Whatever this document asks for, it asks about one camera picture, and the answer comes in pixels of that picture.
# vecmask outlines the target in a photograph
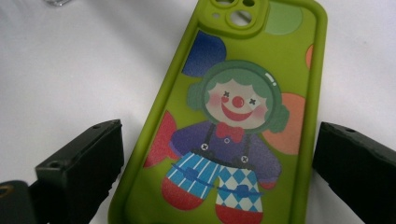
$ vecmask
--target screw hole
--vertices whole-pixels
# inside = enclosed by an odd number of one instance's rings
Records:
[[[14,190],[14,187],[12,185],[0,186],[0,198],[6,197],[12,192],[12,190]]]
[[[59,161],[52,161],[48,164],[50,168],[61,168],[62,165]]]
[[[355,130],[350,129],[350,128],[346,128],[346,131],[349,132],[349,133],[355,133],[356,132]]]

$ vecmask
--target green clown hair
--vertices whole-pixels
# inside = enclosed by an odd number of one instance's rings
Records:
[[[214,65],[206,72],[202,81],[190,86],[188,106],[194,110],[202,109],[209,120],[218,123],[219,121],[213,118],[205,107],[209,101],[209,91],[215,88],[217,83],[227,83],[232,79],[240,85],[251,85],[260,97],[266,99],[266,121],[258,128],[245,130],[246,133],[259,133],[264,130],[282,132],[289,120],[289,110],[282,105],[282,95],[275,79],[255,63],[226,61]]]

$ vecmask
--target green phone case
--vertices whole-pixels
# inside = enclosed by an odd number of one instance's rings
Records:
[[[109,223],[304,223],[327,18],[308,0],[200,0]]]

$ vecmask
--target suspenders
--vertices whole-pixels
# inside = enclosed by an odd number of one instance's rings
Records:
[[[240,169],[249,169],[255,170],[254,165],[248,163],[248,155],[250,151],[250,134],[245,137],[246,142],[244,145],[244,153],[241,157],[235,157],[231,162],[222,161],[216,158],[215,152],[210,150],[210,139],[212,138],[213,132],[215,131],[216,124],[211,124],[209,130],[207,131],[205,141],[201,144],[201,148],[194,148],[191,152],[200,155],[202,157],[207,158],[210,161],[213,161],[217,164],[240,168]]]

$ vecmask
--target red bow tie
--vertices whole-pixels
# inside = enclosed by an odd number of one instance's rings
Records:
[[[230,136],[235,143],[239,143],[244,137],[244,129],[241,127],[231,127],[224,122],[220,122],[216,129],[216,136],[220,138]]]

